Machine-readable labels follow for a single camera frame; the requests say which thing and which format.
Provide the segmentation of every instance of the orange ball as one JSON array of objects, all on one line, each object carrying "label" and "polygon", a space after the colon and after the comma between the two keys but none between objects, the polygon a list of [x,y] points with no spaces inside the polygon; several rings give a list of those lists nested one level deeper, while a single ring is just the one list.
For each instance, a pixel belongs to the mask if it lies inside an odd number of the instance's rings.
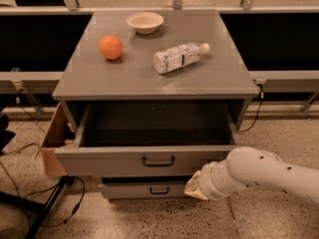
[{"label": "orange ball", "polygon": [[116,36],[105,36],[100,41],[100,51],[108,60],[119,58],[123,51],[121,40]]}]

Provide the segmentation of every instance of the plastic bottle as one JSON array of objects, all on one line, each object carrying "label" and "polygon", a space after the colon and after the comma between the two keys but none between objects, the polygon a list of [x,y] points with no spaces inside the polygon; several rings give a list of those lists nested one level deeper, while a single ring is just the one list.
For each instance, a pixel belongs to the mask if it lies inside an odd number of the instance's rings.
[{"label": "plastic bottle", "polygon": [[153,64],[160,74],[166,74],[197,62],[209,49],[208,44],[198,45],[194,42],[181,44],[164,51],[156,52]]}]

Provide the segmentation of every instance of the closed drawer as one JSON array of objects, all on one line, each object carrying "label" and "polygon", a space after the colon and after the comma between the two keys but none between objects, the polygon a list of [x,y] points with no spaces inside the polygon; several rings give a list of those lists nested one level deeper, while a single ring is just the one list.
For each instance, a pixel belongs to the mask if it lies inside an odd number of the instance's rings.
[{"label": "closed drawer", "polygon": [[235,125],[223,101],[88,104],[75,146],[59,148],[69,175],[192,175],[235,148]]},{"label": "closed drawer", "polygon": [[184,185],[190,177],[163,177],[163,178],[142,178],[120,179],[111,181],[104,179],[100,189],[105,198],[164,198],[183,197]]}]

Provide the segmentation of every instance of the drawer front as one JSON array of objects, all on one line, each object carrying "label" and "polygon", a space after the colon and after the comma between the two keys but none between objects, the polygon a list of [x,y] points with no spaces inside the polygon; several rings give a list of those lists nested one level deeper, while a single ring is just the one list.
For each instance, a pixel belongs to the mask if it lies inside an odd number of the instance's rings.
[{"label": "drawer front", "polygon": [[186,196],[183,193],[184,184],[181,182],[102,184],[100,188],[103,196],[110,200]]},{"label": "drawer front", "polygon": [[234,147],[78,147],[59,148],[56,156],[71,176],[173,176],[192,175],[206,163],[224,159]]}]

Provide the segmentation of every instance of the bottle cap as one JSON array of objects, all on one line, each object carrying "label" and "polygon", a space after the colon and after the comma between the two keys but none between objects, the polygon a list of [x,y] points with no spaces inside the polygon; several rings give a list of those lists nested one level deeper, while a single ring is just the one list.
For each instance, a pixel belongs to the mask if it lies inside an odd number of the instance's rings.
[{"label": "bottle cap", "polygon": [[209,44],[201,44],[201,45],[199,45],[199,48],[200,48],[200,51],[201,51],[203,54],[209,52],[209,50],[210,50]]}]

